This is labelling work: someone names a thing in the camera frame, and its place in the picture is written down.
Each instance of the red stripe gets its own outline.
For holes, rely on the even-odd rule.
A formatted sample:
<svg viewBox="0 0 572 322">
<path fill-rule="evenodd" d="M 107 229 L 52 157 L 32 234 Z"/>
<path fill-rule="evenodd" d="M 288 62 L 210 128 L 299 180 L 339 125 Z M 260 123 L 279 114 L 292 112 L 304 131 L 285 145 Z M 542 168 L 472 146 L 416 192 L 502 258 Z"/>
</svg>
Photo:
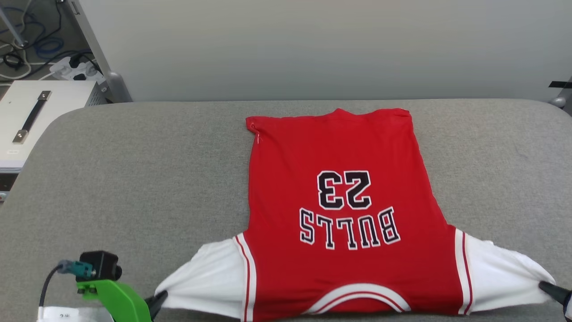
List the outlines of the red stripe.
<svg viewBox="0 0 572 322">
<path fill-rule="evenodd" d="M 464 312 L 464 314 L 466 315 L 468 309 L 471 307 L 472 304 L 472 286 L 471 286 L 471 275 L 468 272 L 467 252 L 465 251 L 465 233 L 463 233 L 463 259 L 465 261 L 465 271 L 467 272 L 468 292 L 469 292 L 468 305 Z"/>
<path fill-rule="evenodd" d="M 394 300 L 390 299 L 389 297 L 387 297 L 386 295 L 380 294 L 380 293 L 375 293 L 375 292 L 363 292 L 363 291 L 359 291 L 359 292 L 352 292 L 352 293 L 346 293 L 344 295 L 340 295 L 337 298 L 331 300 L 330 302 L 327 302 L 326 304 L 324 304 L 320 309 L 316 310 L 316 313 L 320 312 L 321 310 L 323 310 L 325 307 L 327 307 L 328 305 L 332 304 L 335 301 L 338 301 L 339 299 L 341 299 L 342 297 L 345 296 L 349 296 L 349 295 L 353 295 L 353 294 L 373 294 L 373 295 L 378 295 L 383 297 L 384 299 L 388 300 L 389 302 L 392 302 L 393 305 L 395 305 L 396 307 L 398 307 L 401 311 L 405 311 L 404 309 L 402 309 L 399 304 L 397 304 L 396 302 L 394 302 Z"/>
<path fill-rule="evenodd" d="M 250 262 L 248 261 L 248 257 L 246 252 L 244 251 L 244 247 L 242 246 L 242 244 L 239 241 L 239 237 L 235 236 L 236 242 L 239 244 L 240 249 L 242 250 L 244 259 L 247 261 L 247 294 L 246 294 L 246 300 L 245 305 L 244 305 L 244 320 L 243 321 L 248 321 L 247 320 L 247 311 L 248 311 L 248 300 L 249 300 L 249 292 L 250 292 Z"/>
</svg>

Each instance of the gray fabric surface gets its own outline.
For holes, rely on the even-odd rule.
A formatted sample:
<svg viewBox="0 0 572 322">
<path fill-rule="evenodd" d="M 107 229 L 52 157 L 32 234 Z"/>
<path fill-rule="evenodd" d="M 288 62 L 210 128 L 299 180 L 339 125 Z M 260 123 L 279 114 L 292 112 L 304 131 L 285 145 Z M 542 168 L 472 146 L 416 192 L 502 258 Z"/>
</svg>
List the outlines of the gray fabric surface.
<svg viewBox="0 0 572 322">
<path fill-rule="evenodd" d="M 43 280 L 62 258 L 73 260 L 87 250 L 116 253 L 122 281 L 149 296 L 202 244 L 243 231 L 253 140 L 245 117 L 396 107 L 411 111 L 447 220 L 477 238 L 529 255 L 571 287 L 572 119 L 551 105 L 526 100 L 129 103 L 60 117 L 31 153 L 0 209 L 2 320 L 35 320 Z M 72 276 L 56 276 L 47 305 L 86 305 L 74 286 Z M 547 303 L 474 313 L 470 319 L 559 321 L 562 311 Z M 163 310 L 157 319 L 222 320 L 227 319 L 176 310 Z"/>
</svg>

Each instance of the metal pole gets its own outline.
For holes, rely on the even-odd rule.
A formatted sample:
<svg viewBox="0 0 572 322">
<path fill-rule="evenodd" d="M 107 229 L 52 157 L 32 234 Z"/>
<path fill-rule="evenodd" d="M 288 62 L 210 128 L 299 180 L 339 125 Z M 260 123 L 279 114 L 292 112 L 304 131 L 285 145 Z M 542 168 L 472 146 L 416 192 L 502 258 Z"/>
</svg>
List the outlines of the metal pole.
<svg viewBox="0 0 572 322">
<path fill-rule="evenodd" d="M 24 40 L 24 38 L 22 37 L 22 35 L 20 34 L 20 32 L 16 29 L 16 27 L 12 24 L 12 22 L 10 21 L 10 19 L 8 18 L 8 15 L 6 14 L 6 12 L 4 11 L 4 7 L 2 7 L 2 5 L 0 5 L 0 18 L 2 20 L 4 20 L 4 23 L 6 24 L 6 26 L 8 26 L 8 29 L 10 30 L 10 32 L 12 33 L 12 36 L 14 36 L 15 40 L 16 40 L 16 45 L 18 47 L 24 47 L 28 44 L 27 41 Z"/>
</svg>

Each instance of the black cable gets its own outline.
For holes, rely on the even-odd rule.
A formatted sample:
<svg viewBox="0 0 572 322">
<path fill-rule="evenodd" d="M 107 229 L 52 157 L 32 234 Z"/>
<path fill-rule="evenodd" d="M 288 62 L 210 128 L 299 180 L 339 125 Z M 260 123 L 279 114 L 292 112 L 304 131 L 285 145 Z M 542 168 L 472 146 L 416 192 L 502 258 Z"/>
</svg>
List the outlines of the black cable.
<svg viewBox="0 0 572 322">
<path fill-rule="evenodd" d="M 37 20 L 36 17 L 34 16 L 34 14 L 30 13 L 30 12 L 31 12 L 31 8 L 30 8 L 30 7 L 28 7 L 28 10 L 27 10 L 27 11 L 24 11 L 24 10 L 22 10 L 22 9 L 20 9 L 20 8 L 17 8 L 17 7 L 4 7 L 4 10 L 19 11 L 19 12 L 21 12 L 25 17 L 28 17 L 28 18 L 32 19 L 33 21 L 34 21 L 34 20 Z"/>
<path fill-rule="evenodd" d="M 52 269 L 51 272 L 47 275 L 46 281 L 43 283 L 42 294 L 39 296 L 40 307 L 43 307 L 43 302 L 46 300 L 47 285 L 50 283 L 51 277 L 54 276 L 58 269 L 61 269 L 62 267 L 62 265 L 54 267 L 54 269 Z"/>
<path fill-rule="evenodd" d="M 16 62 L 8 61 L 8 57 L 16 59 Z M 4 61 L 4 64 L 6 64 L 6 66 L 14 68 L 14 70 L 18 70 L 20 67 L 24 66 L 24 59 L 19 55 L 16 55 L 15 53 L 4 54 L 2 60 Z"/>
<path fill-rule="evenodd" d="M 79 54 L 79 55 L 85 57 L 87 60 L 89 60 L 89 62 L 91 62 L 91 63 L 93 64 L 93 66 L 95 67 L 95 69 L 96 69 L 98 72 L 101 73 L 100 67 L 99 67 L 95 62 L 93 62 L 93 60 L 92 60 L 91 58 L 89 58 L 88 56 L 86 56 L 86 54 L 91 53 L 91 52 L 79 52 L 79 51 L 77 51 L 77 50 L 66 50 L 65 52 L 61 52 L 61 53 L 55 55 L 55 56 L 52 57 L 50 60 L 46 61 L 43 65 L 41 65 L 40 67 L 38 67 L 36 70 L 33 70 L 31 73 L 29 73 L 28 75 L 26 75 L 26 77 L 23 77 L 23 78 L 21 78 L 21 79 L 29 78 L 30 76 L 32 76 L 32 75 L 36 74 L 37 72 L 39 72 L 42 68 L 48 66 L 52 61 L 54 61 L 54 60 L 56 60 L 56 59 L 59 59 L 59 58 L 62 58 L 63 56 L 67 56 L 68 54 L 72 54 L 72 53 Z"/>
<path fill-rule="evenodd" d="M 56 0 L 56 1 L 54 1 L 54 2 L 55 2 L 55 9 L 58 11 L 58 15 L 59 15 L 59 18 L 58 18 L 58 27 L 57 27 L 54 31 L 52 31 L 51 33 L 45 35 L 44 37 L 42 37 L 42 38 L 40 38 L 40 39 L 36 39 L 34 42 L 32 42 L 31 44 L 28 44 L 27 46 L 18 47 L 20 50 L 26 50 L 26 49 L 28 49 L 28 48 L 30 48 L 30 47 L 33 47 L 33 46 L 37 45 L 39 42 L 50 38 L 51 35 L 55 34 L 56 32 L 58 32 L 58 31 L 60 31 L 60 30 L 62 29 L 62 13 L 61 13 L 61 11 L 59 10 L 58 1 Z"/>
</svg>

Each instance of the number 23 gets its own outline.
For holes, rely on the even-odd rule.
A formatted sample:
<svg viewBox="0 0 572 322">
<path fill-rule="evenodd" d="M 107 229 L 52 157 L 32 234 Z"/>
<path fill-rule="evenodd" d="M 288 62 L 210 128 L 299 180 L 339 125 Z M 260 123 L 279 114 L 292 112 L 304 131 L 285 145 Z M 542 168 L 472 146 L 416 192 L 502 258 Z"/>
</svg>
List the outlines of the number 23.
<svg viewBox="0 0 572 322">
<path fill-rule="evenodd" d="M 346 184 L 353 184 L 345 192 L 345 198 L 351 209 L 368 209 L 371 206 L 369 196 L 360 196 L 371 185 L 369 171 L 344 171 Z M 344 207 L 344 197 L 336 197 L 334 185 L 342 184 L 342 177 L 336 171 L 322 171 L 317 176 L 318 199 L 320 207 L 326 210 L 340 210 Z"/>
</svg>

